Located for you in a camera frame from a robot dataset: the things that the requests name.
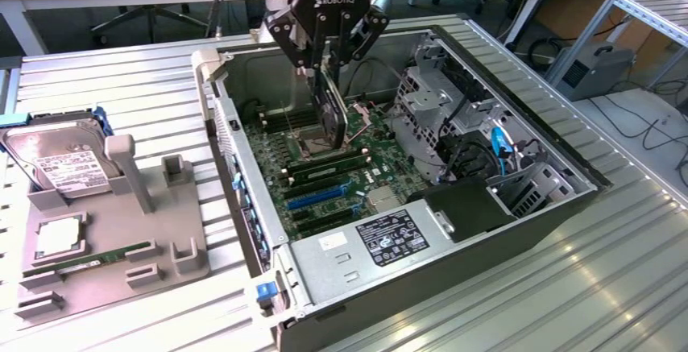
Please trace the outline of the black green graphics card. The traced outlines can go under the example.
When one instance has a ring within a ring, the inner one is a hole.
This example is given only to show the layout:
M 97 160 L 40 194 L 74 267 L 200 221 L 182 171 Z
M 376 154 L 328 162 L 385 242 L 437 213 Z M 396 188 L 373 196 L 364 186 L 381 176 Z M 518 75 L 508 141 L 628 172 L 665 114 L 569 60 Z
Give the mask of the black green graphics card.
M 346 107 L 338 91 L 337 73 L 330 74 L 325 61 L 320 62 L 313 70 L 308 85 L 313 110 L 322 126 L 324 140 L 332 149 L 338 149 L 346 135 Z

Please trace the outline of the black RAM slot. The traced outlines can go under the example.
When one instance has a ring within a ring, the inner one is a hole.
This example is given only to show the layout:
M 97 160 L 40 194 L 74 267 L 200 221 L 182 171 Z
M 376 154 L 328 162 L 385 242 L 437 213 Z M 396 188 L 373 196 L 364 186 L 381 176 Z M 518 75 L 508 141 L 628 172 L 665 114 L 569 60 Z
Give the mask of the black RAM slot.
M 312 126 L 318 123 L 317 116 L 313 113 L 292 113 L 292 114 L 273 114 L 269 115 L 264 121 L 266 125 L 264 129 L 269 133 L 276 131 L 296 129 L 304 126 Z
M 290 119 L 290 124 L 292 124 L 293 130 L 296 128 L 301 128 L 301 127 L 305 127 L 305 126 L 316 125 L 317 123 L 318 123 L 318 121 L 317 121 L 316 118 Z M 286 123 L 285 123 L 285 119 L 284 118 L 281 118 L 281 119 L 277 119 L 277 118 L 269 119 L 266 121 L 266 126 L 264 127 L 264 131 L 268 134 L 278 133 L 278 132 L 282 132 L 282 131 L 289 131 Z
M 312 170 L 296 172 L 293 175 L 288 176 L 289 186 L 294 188 L 302 184 L 309 184 L 318 180 L 336 179 L 348 174 L 349 172 L 365 169 L 366 167 L 366 164 L 354 164 L 353 166 L 346 168 L 325 167 L 313 168 Z
M 313 109 L 309 106 L 284 106 L 276 107 L 274 109 L 264 109 L 260 110 L 258 113 L 264 115 L 264 117 L 272 116 L 296 116 L 297 114 L 309 114 L 313 112 Z
M 369 149 L 366 147 L 364 147 L 356 151 L 348 151 L 348 152 L 338 153 L 336 155 L 330 155 L 330 156 L 320 158 L 320 159 L 313 159 L 305 163 L 288 165 L 280 170 L 280 172 L 282 174 L 293 175 L 296 172 L 300 172 L 309 168 L 316 168 L 317 166 L 321 166 L 325 164 L 332 164 L 344 159 L 357 158 L 358 156 L 364 156 L 368 153 L 369 153 Z
M 277 112 L 266 114 L 264 120 L 268 123 L 289 122 L 305 123 L 306 125 L 317 122 L 317 116 L 312 110 L 292 110 L 286 112 Z

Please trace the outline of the silver drive cage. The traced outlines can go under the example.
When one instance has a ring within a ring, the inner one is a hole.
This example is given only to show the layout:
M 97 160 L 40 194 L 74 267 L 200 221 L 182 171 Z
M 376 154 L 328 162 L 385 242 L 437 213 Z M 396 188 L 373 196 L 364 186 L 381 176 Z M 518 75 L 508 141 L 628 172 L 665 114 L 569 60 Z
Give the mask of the silver drive cage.
M 430 147 L 442 137 L 472 131 L 489 138 L 496 128 L 502 130 L 506 141 L 513 141 L 508 133 L 508 127 L 514 125 L 513 113 L 436 35 L 420 39 L 394 105 L 412 136 Z

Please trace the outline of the CPU socket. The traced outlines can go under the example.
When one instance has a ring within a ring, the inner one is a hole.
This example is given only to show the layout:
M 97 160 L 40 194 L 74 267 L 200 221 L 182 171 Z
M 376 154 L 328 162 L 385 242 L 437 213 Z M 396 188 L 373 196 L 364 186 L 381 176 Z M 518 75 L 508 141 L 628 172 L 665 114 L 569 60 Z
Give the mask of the CPU socket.
M 310 158 L 328 148 L 322 137 L 324 132 L 318 126 L 308 126 L 294 132 L 293 139 L 297 143 L 300 156 L 304 159 Z

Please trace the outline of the green motherboard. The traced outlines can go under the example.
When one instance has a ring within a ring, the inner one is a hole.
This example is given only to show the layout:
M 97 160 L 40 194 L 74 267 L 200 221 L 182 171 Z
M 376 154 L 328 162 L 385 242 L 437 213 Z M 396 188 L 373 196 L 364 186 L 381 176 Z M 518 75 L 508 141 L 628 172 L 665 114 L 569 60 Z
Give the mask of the green motherboard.
M 252 147 L 253 157 L 257 161 L 258 170 L 264 176 L 264 181 L 274 205 L 276 213 L 285 233 L 292 241 L 301 240 L 296 224 L 316 217 L 321 217 L 342 209 L 353 209 L 357 213 L 353 217 L 362 219 L 377 214 L 368 203 L 368 193 L 370 190 L 389 185 L 401 202 L 406 201 L 408 196 L 426 188 L 429 182 L 424 179 L 421 171 L 414 166 L 414 158 L 405 153 L 397 142 L 396 133 L 392 131 L 392 118 L 389 114 L 374 104 L 358 101 L 369 109 L 374 120 L 374 132 L 370 136 L 364 136 L 352 144 L 344 139 L 341 148 L 328 148 L 310 158 L 300 156 L 297 143 L 288 134 L 289 131 L 268 134 L 264 131 L 266 122 L 264 115 L 257 114 L 250 124 L 246 125 L 246 138 Z M 313 159 L 320 159 L 338 153 L 356 151 L 366 147 L 372 161 L 365 169 L 349 172 L 334 180 L 341 181 L 341 185 L 334 188 L 344 188 L 346 195 L 328 201 L 322 201 L 308 207 L 288 210 L 286 203 L 301 197 L 329 191 L 329 188 L 316 193 L 285 199 L 282 192 L 289 186 L 288 174 L 280 170 L 292 164 L 305 163 Z

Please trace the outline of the black RAM stick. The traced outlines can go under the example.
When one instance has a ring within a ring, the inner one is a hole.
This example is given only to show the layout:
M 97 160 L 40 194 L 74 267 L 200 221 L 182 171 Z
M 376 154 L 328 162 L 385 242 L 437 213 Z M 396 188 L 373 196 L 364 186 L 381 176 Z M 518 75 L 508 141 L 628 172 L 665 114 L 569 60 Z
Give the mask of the black RAM stick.
M 289 175 L 288 179 L 290 184 L 306 184 L 316 180 L 322 180 L 326 177 L 365 168 L 370 161 L 372 159 L 366 155 L 341 159 L 336 162 L 320 164 L 316 167 L 294 171 L 293 174 Z

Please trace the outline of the long black expansion slot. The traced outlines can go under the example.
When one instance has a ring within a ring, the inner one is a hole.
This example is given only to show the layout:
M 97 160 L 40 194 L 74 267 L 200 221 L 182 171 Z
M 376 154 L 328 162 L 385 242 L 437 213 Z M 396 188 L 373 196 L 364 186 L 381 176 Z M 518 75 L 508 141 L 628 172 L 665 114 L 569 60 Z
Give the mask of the long black expansion slot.
M 325 232 L 326 230 L 333 230 L 334 228 L 338 228 L 357 220 L 357 217 L 345 217 L 341 220 L 336 222 L 329 222 L 325 225 L 314 226 L 309 228 L 308 230 L 304 230 L 298 233 L 298 238 L 308 238 L 316 234 L 320 234 Z
M 353 217 L 356 213 L 357 212 L 353 209 L 342 209 L 321 217 L 298 222 L 296 224 L 296 228 L 298 231 L 308 231 L 320 226 L 326 226 L 334 222 L 338 222 L 345 218 Z
M 282 192 L 282 197 L 288 200 L 294 197 L 300 197 L 302 195 L 316 193 L 317 191 L 334 188 L 336 186 L 341 185 L 340 180 L 334 179 L 324 179 L 318 180 L 309 184 L 302 184 L 294 188 L 289 188 L 286 191 Z

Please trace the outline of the hard drive in blue caddy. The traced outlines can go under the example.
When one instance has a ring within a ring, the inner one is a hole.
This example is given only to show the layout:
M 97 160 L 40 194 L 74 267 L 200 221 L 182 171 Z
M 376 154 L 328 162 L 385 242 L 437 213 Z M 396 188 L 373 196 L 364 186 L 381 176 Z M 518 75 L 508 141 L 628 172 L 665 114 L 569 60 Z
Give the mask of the hard drive in blue caddy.
M 0 151 L 14 156 L 37 157 L 104 148 L 104 141 L 113 135 L 108 115 L 101 106 L 89 107 L 97 119 L 29 126 L 33 114 L 0 115 Z

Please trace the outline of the silver chipset heatsink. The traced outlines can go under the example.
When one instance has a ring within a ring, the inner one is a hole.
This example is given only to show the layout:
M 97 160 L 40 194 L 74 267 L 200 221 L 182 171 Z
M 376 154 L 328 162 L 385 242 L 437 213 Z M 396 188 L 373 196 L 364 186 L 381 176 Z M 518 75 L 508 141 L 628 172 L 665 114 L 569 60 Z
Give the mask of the silver chipset heatsink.
M 378 187 L 369 191 L 368 203 L 377 213 L 398 207 L 402 202 L 389 185 Z

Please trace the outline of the grey controller box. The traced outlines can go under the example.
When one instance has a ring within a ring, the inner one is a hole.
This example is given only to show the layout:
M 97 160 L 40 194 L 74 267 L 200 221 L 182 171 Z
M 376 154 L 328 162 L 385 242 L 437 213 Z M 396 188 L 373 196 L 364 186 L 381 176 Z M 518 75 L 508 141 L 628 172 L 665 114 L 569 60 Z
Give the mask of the grey controller box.
M 570 101 L 598 97 L 620 81 L 633 63 L 632 49 L 606 41 L 588 43 L 553 87 Z

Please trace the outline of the silver disk bay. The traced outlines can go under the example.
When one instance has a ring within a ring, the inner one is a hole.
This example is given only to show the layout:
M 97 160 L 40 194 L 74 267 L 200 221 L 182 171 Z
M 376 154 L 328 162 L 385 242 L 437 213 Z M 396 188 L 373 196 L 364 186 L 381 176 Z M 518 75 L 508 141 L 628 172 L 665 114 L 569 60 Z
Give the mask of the silver disk bay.
M 544 162 L 505 176 L 493 176 L 486 184 L 516 218 L 528 216 L 548 204 L 576 194 L 572 184 L 554 167 Z

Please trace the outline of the silver power supply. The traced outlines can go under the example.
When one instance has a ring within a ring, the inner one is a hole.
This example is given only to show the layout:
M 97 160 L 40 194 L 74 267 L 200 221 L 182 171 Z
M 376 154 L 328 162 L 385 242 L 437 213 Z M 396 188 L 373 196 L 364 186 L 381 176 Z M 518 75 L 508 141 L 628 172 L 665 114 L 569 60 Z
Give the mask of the silver power supply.
M 308 314 L 400 279 L 454 250 L 453 225 L 425 200 L 290 244 Z

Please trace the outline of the green RAM stick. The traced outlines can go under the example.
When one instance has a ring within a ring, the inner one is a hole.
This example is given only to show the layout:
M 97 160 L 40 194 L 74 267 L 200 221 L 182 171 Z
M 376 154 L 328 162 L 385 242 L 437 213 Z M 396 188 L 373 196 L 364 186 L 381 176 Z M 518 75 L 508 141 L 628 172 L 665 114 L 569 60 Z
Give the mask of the green RAM stick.
M 144 249 L 150 245 L 150 241 L 137 242 L 128 246 L 116 248 L 110 251 L 104 251 L 93 255 L 86 255 L 76 259 L 60 261 L 52 265 L 41 266 L 30 270 L 22 271 L 21 276 L 24 278 L 28 278 L 52 271 L 56 271 L 58 274 L 69 274 L 70 272 L 81 271 L 92 267 L 100 267 L 110 263 L 117 263 L 118 261 L 122 261 L 125 259 L 126 252 Z

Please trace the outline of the black silver PC case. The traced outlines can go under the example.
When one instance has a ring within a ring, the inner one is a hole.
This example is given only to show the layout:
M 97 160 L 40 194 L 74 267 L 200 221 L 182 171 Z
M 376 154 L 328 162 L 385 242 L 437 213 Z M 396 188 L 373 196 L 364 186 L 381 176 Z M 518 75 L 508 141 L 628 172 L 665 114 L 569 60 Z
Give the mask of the black silver PC case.
M 462 283 L 480 273 L 521 255 L 560 225 L 580 213 L 609 186 L 605 176 L 548 125 L 534 107 L 544 100 L 572 120 L 570 109 L 550 92 L 545 82 L 518 60 L 472 27 L 449 30 L 438 26 L 396 29 L 382 35 L 369 56 L 352 63 L 337 77 L 346 107 L 358 101 L 378 106 L 390 116 L 392 131 L 406 154 L 414 158 L 430 187 L 442 162 L 434 147 L 418 141 L 397 116 L 394 105 L 402 74 L 413 62 L 413 52 L 424 35 L 448 43 L 478 81 L 513 113 L 508 127 L 513 141 L 501 129 L 488 138 L 494 152 L 509 152 L 517 171 L 544 162 L 554 167 L 574 187 L 576 194 L 548 204 L 516 221 L 454 242 L 454 250 L 428 266 L 341 304 L 305 313 L 306 293 L 298 283 L 292 241 L 285 233 L 246 138 L 246 125 L 260 110 L 285 106 L 313 109 L 306 76 L 297 73 L 281 50 L 273 45 L 244 45 L 194 53 L 196 74 L 208 86 L 208 108 L 213 114 L 213 155 L 230 207 L 230 218 L 240 231 L 250 283 L 248 294 L 257 312 L 254 320 L 270 331 L 280 352 L 317 350 L 421 300 Z M 280 294 L 256 301 L 256 286 L 274 281 Z

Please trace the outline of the aluminium frame table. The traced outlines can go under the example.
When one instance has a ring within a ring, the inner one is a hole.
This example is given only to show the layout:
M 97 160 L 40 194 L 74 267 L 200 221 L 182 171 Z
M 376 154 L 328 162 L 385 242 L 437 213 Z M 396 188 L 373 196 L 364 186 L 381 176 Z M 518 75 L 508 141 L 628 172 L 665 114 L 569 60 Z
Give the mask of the aluminium frame table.
M 573 65 L 581 48 L 593 37 L 594 30 L 613 8 L 618 8 L 632 19 L 640 20 L 681 46 L 681 49 L 662 66 L 649 86 L 654 86 L 681 57 L 688 55 L 688 0 L 604 0 L 569 52 L 553 64 L 550 71 L 546 73 L 546 81 L 550 85 L 556 85 L 562 80 L 564 73 Z

